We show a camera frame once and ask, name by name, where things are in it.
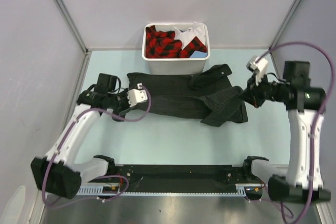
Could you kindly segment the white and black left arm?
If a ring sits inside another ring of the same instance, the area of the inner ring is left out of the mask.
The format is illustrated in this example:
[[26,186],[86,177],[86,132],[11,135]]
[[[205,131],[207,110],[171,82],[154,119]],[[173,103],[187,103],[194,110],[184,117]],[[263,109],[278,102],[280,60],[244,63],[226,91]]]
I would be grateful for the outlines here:
[[96,180],[119,180],[114,159],[95,155],[77,164],[76,156],[92,126],[103,114],[116,121],[124,119],[129,109],[126,90],[117,76],[100,73],[98,80],[79,94],[74,113],[59,139],[44,157],[35,157],[31,170],[36,186],[47,194],[72,199],[82,184]]

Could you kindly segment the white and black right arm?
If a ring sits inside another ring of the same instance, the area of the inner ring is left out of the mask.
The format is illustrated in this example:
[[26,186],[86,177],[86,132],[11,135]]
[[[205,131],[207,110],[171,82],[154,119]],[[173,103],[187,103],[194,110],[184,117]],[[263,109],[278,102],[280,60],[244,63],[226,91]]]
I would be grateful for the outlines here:
[[268,81],[267,67],[266,59],[252,59],[247,64],[253,75],[239,97],[256,108],[266,100],[285,105],[290,124],[289,165],[287,171],[282,172],[267,158],[248,156],[243,162],[243,179],[249,183],[262,180],[273,201],[304,204],[308,199],[309,169],[312,167],[311,202],[329,202],[331,191],[324,189],[319,170],[319,135],[324,115],[320,114],[316,124],[313,123],[326,93],[322,88],[311,87],[308,62],[287,61],[284,80],[279,82]]

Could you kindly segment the dark pinstriped long sleeve shirt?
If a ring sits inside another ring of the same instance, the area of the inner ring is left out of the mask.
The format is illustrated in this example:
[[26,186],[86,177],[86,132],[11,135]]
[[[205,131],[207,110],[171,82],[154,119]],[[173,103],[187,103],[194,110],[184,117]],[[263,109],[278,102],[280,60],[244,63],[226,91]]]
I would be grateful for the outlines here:
[[138,83],[150,93],[152,104],[135,106],[138,110],[183,119],[199,119],[201,123],[219,127],[225,122],[246,123],[246,106],[239,95],[242,88],[232,86],[227,64],[214,65],[194,75],[154,75],[128,73],[129,89]]

